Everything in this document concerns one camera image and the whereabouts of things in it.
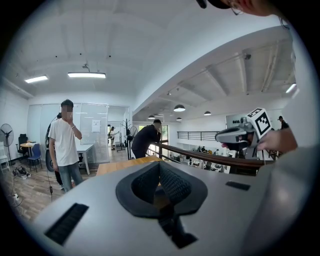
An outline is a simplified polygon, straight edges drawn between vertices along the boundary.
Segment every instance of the black strip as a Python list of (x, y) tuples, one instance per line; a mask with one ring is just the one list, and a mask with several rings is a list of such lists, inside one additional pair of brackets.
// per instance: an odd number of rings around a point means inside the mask
[(227, 186), (239, 189), (239, 190), (245, 190), (248, 191), (250, 189), (250, 185), (248, 184), (243, 184), (243, 183), (239, 183), (239, 182), (235, 182), (235, 181), (228, 181), (226, 183)]
[(45, 235), (57, 244), (63, 245), (83, 215), (85, 215), (88, 208), (89, 207), (84, 204), (75, 203), (58, 219)]

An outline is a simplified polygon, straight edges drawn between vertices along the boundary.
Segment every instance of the wooden floor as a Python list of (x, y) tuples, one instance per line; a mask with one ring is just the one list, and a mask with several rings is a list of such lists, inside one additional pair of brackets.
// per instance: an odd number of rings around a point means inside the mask
[[(127, 151), (112, 150), (109, 148), (109, 158), (111, 163), (121, 162), (128, 160)], [(25, 160), (20, 164), (19, 161), (12, 166), (16, 168), (23, 166), (28, 172), (30, 172), (29, 166)], [(80, 169), (83, 180), (87, 180), (91, 177), (95, 177), (98, 164), (89, 164), (90, 175), (87, 174), (85, 169)], [(60, 186), (56, 180), (56, 176), (53, 172), (48, 171), (44, 163), (42, 163), (42, 169), (40, 165), (37, 165), (37, 172), (32, 170), (31, 177), (22, 179), (21, 177), (13, 178), (12, 172), (4, 170), (2, 174), (0, 172), (0, 181), (3, 190), (6, 193), (8, 202), (11, 204), (14, 212), (18, 216), (22, 216), (23, 219), (33, 221), (36, 216), (51, 203), (51, 194), (49, 191), (49, 181), (53, 188), (52, 201), (61, 197), (65, 192), (60, 189)], [(11, 195), (18, 194), (19, 199), (15, 201)]]

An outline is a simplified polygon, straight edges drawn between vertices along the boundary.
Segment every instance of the ceiling light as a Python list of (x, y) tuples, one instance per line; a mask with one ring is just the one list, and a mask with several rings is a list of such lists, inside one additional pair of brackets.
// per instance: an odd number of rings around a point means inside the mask
[(183, 105), (179, 104), (179, 105), (176, 105), (176, 106), (174, 107), (174, 110), (173, 110), (173, 111), (175, 111), (175, 112), (182, 112), (182, 111), (185, 111), (185, 110), (186, 110), (186, 108), (185, 108)]
[(292, 90), (293, 90), (293, 88), (295, 88), (296, 87), (296, 83), (294, 82), (290, 87), (289, 87), (289, 89), (288, 90), (286, 90), (286, 94), (288, 94), (288, 93), (290, 93)]
[(71, 78), (106, 78), (105, 73), (95, 72), (69, 72), (68, 76)]
[(38, 77), (27, 79), (25, 81), (28, 84), (30, 84), (30, 83), (34, 83), (34, 82), (38, 82), (38, 81), (42, 81), (42, 80), (48, 80), (48, 77), (46, 75), (42, 75), (42, 76), (38, 76)]

